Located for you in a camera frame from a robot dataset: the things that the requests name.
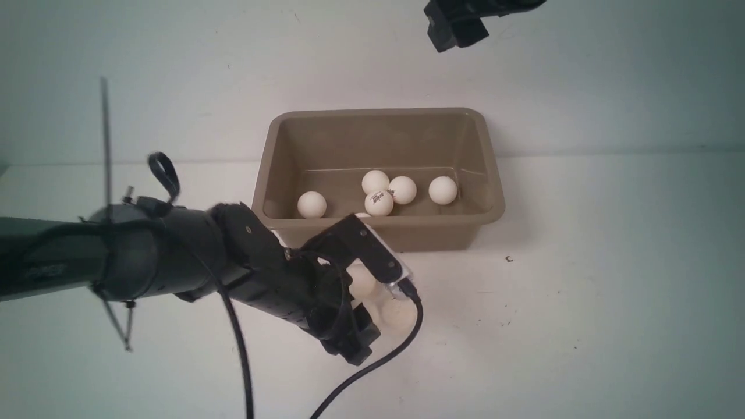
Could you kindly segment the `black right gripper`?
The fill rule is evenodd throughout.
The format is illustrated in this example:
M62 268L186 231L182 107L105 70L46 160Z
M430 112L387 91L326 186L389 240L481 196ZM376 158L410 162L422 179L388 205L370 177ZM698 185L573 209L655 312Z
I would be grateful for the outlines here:
M527 13L546 1L428 1L423 9L427 34L435 50L467 48L489 37L483 24L488 17Z

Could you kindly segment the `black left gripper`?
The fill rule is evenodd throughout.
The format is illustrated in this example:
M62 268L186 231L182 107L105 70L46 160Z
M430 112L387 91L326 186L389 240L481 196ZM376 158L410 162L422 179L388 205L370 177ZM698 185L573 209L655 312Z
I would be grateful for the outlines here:
M381 333L364 307L352 307L349 274L286 248L244 204L218 204L211 217L226 249L229 297L299 327L349 364L367 360Z

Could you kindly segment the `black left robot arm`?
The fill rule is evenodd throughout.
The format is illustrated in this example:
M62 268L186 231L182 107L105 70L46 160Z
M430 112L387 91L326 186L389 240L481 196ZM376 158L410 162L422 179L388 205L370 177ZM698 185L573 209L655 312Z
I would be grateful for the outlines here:
M349 364L371 355L381 331L353 305L351 277L334 261L283 246L246 204L176 205L171 160L153 153L147 164L167 201L124 198L72 223L2 218L2 300L86 287L109 302L194 302L220 282L232 300L296 325Z

